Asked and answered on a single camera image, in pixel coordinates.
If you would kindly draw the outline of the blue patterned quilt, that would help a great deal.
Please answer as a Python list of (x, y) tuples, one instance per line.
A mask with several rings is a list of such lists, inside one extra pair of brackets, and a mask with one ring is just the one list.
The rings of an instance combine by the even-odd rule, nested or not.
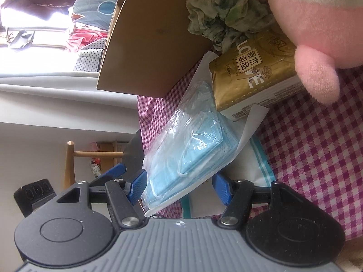
[(76, 0), (72, 20), (108, 31), (118, 0)]

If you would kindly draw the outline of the gold tissue pack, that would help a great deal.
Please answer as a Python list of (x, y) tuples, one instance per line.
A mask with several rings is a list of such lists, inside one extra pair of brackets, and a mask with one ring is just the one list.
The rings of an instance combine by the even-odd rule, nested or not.
[(212, 61), (217, 111), (237, 121), (255, 104), (270, 107), (303, 91), (295, 71), (295, 49), (275, 23)]

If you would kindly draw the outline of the green crumpled cloth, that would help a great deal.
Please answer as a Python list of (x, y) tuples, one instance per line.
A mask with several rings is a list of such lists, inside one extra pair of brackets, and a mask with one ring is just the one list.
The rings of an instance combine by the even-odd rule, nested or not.
[(189, 33), (209, 39), (221, 53), (275, 22), (268, 4), (259, 0), (186, 0), (185, 5)]

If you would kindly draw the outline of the polka dot cloth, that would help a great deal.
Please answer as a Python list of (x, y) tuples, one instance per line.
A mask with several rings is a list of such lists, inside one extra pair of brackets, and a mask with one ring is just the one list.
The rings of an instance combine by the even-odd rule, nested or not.
[(76, 52), (73, 70), (78, 72), (98, 72), (101, 66), (106, 38), (98, 39)]

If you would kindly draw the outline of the brown cardboard box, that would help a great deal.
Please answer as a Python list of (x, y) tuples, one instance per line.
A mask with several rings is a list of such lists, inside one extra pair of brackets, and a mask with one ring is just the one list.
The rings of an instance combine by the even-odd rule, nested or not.
[(97, 87), (161, 98), (213, 47), (189, 33), (186, 0), (118, 0)]

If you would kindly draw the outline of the red cloth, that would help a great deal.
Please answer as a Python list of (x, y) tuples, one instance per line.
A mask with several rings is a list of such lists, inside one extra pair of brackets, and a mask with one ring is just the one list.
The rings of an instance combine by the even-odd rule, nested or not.
[(97, 40), (107, 38), (107, 36), (108, 33), (103, 30), (74, 27), (67, 30), (65, 46), (70, 52), (77, 52)]

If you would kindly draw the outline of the pink white plush toy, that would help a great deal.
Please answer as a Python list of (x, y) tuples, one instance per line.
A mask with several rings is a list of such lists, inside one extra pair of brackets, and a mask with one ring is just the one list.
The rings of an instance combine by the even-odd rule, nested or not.
[(295, 70), (307, 92), (322, 104), (336, 102), (337, 69), (362, 65), (362, 0), (260, 1), (295, 44)]

